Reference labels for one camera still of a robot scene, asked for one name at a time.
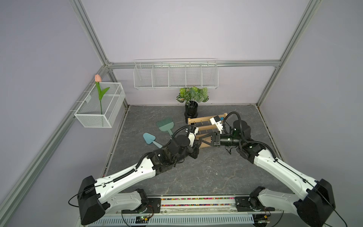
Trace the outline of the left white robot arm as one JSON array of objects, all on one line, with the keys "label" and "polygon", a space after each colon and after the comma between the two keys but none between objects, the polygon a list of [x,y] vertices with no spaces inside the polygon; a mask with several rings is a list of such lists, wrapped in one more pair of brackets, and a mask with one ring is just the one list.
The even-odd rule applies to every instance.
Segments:
[{"label": "left white robot arm", "polygon": [[118,173],[99,179],[94,179],[93,176],[84,178],[75,195],[81,224],[92,224],[117,208],[144,211],[149,203],[144,190],[137,189],[128,193],[123,202],[114,200],[115,195],[140,181],[172,169],[186,157],[196,159],[200,146],[200,141],[191,141],[188,136],[178,135],[166,146],[145,153],[137,164]]}]

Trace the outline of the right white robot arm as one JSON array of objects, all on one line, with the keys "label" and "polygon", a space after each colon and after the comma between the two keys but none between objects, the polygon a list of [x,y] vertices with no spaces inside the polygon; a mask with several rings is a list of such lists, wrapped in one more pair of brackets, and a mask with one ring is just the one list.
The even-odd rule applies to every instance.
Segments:
[{"label": "right white robot arm", "polygon": [[310,227],[323,227],[336,204],[332,185],[324,180],[315,180],[279,159],[267,146],[251,139],[251,128],[242,120],[233,122],[229,133],[223,133],[224,123],[216,123],[217,132],[199,137],[209,146],[235,147],[241,157],[266,170],[286,185],[291,194],[271,191],[259,186],[249,197],[239,202],[238,208],[260,211],[274,208],[295,214]]}]

